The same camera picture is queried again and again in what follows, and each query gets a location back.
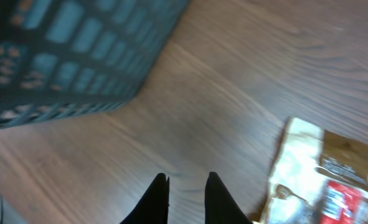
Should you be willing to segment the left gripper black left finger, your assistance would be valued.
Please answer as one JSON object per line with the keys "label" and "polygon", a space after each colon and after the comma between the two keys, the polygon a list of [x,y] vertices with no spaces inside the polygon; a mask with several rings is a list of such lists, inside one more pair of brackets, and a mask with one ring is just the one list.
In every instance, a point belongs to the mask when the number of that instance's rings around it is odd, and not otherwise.
{"label": "left gripper black left finger", "polygon": [[169,177],[159,173],[121,224],[167,224],[169,187]]}

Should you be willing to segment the beige snack bag red label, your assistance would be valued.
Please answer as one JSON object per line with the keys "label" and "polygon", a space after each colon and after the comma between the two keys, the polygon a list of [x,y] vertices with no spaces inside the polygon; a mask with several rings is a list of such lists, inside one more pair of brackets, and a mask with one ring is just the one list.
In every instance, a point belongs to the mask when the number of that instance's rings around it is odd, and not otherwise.
{"label": "beige snack bag red label", "polygon": [[368,221],[368,144],[288,120],[260,223]]}

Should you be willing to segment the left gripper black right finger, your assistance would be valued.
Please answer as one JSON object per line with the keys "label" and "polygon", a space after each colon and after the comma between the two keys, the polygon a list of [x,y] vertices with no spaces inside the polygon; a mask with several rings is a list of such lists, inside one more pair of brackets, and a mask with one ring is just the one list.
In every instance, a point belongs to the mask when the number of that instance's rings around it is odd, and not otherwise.
{"label": "left gripper black right finger", "polygon": [[205,224],[252,224],[216,172],[210,172],[205,185]]}

